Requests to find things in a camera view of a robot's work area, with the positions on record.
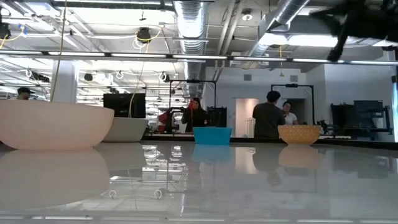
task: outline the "man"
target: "man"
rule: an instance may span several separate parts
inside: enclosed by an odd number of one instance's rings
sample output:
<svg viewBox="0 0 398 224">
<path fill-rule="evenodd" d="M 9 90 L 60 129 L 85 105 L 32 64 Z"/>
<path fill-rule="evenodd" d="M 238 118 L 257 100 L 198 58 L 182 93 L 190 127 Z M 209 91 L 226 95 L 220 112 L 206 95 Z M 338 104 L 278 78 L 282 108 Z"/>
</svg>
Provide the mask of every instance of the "man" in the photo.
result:
<svg viewBox="0 0 398 224">
<path fill-rule="evenodd" d="M 29 100 L 31 93 L 33 92 L 30 89 L 26 87 L 21 87 L 18 89 L 17 100 Z"/>
<path fill-rule="evenodd" d="M 278 125 L 285 124 L 284 113 L 276 107 L 280 93 L 270 91 L 267 94 L 267 103 L 261 103 L 254 107 L 253 118 L 256 119 L 254 126 L 255 138 L 277 138 L 279 137 Z"/>
</svg>

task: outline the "black hair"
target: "black hair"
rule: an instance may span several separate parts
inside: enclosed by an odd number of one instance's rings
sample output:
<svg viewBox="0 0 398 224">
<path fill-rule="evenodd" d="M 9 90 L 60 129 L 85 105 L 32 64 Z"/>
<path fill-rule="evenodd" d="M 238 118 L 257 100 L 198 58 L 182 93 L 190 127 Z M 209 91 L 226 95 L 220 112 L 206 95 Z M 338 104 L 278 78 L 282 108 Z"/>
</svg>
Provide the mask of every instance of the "black hair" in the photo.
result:
<svg viewBox="0 0 398 224">
<path fill-rule="evenodd" d="M 192 100 L 198 102 L 199 108 L 201 108 L 201 104 L 200 104 L 200 99 L 199 99 L 199 98 L 195 97 L 195 98 L 192 99 Z"/>
<path fill-rule="evenodd" d="M 292 103 L 289 101 L 286 101 L 282 106 L 285 106 L 286 104 L 290 104 L 290 107 L 293 107 Z"/>
<path fill-rule="evenodd" d="M 267 94 L 267 100 L 270 103 L 275 103 L 280 98 L 280 93 L 278 91 L 270 91 Z"/>
<path fill-rule="evenodd" d="M 28 89 L 28 88 L 26 88 L 26 87 L 20 87 L 20 88 L 18 89 L 18 95 L 20 95 L 21 93 L 29 93 L 29 94 L 31 94 L 32 92 L 31 92 L 30 89 Z"/>
</svg>

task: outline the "computer monitor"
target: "computer monitor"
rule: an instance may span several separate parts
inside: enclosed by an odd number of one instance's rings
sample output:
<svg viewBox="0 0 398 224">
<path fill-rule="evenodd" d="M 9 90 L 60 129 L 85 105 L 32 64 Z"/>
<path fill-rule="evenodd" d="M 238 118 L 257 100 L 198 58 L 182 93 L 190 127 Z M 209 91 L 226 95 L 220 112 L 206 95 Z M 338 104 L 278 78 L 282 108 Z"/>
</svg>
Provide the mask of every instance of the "computer monitor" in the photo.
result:
<svg viewBox="0 0 398 224">
<path fill-rule="evenodd" d="M 115 117 L 128 118 L 131 98 L 132 93 L 104 94 L 104 107 L 114 110 Z M 131 104 L 131 117 L 145 118 L 145 104 L 145 93 L 136 93 Z"/>
</svg>

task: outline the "vent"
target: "vent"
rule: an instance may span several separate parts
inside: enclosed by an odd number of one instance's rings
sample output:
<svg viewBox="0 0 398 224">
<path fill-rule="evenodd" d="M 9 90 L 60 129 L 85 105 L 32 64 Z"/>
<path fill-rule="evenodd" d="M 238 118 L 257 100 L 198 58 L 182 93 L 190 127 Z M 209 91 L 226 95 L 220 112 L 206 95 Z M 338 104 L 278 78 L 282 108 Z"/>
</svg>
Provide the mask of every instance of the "vent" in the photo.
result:
<svg viewBox="0 0 398 224">
<path fill-rule="evenodd" d="M 244 74 L 243 75 L 243 81 L 251 81 L 251 75 L 250 74 Z"/>
<path fill-rule="evenodd" d="M 291 82 L 299 82 L 299 76 L 298 75 L 291 75 L 290 76 L 290 81 Z"/>
</svg>

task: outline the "column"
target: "column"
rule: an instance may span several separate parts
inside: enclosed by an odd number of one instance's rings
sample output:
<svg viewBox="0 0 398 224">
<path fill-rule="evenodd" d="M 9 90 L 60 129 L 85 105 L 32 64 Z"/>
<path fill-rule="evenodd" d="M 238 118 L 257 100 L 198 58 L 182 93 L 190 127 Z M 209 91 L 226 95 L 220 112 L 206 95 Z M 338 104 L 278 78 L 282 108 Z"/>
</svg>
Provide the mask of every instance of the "column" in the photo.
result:
<svg viewBox="0 0 398 224">
<path fill-rule="evenodd" d="M 51 91 L 54 88 L 55 73 L 58 61 L 54 60 L 52 67 Z M 58 71 L 57 84 L 54 89 L 54 102 L 76 103 L 79 69 L 74 61 L 62 60 Z"/>
</svg>

